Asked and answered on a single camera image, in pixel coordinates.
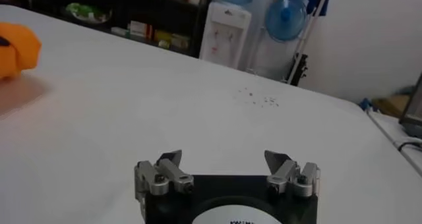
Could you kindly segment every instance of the orange object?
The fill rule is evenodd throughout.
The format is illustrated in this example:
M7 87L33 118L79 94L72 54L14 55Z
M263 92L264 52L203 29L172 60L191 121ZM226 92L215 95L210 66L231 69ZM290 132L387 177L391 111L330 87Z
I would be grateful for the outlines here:
M14 78L36 67L41 42L29 28L0 22L0 37L9 43L0 45L0 78Z

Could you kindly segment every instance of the cable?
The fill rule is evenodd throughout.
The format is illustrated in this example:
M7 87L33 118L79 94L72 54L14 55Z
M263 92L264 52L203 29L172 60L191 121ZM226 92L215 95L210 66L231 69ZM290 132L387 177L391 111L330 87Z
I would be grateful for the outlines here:
M402 149L403 149L403 147L404 147L404 146L407 146L407 145L415 146L415 147L417 147L417 148L422 149L422 143L420 143L420 142L404 142L402 145L400 145L400 146L397 148L397 150L398 150L399 152L401 152L401 151L402 151Z

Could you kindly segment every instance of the screw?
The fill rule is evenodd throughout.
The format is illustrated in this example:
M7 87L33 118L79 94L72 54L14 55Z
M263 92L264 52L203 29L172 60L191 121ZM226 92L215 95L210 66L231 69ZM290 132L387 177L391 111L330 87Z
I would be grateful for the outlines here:
M156 183L164 182L165 179L166 178L163 175L158 174L154 177L154 182L156 182Z
M270 185L268 187L268 192L270 193L270 195L278 195L278 187L275 185Z
M190 194L190 193L192 193L192 192L193 192L193 185L192 185L192 184L190 184L190 183L185 184L185 187L183 187L183 191L184 191L186 194Z
M308 182L308 178L305 175L300 175L299 178L297 178L297 182L299 184L306 184Z

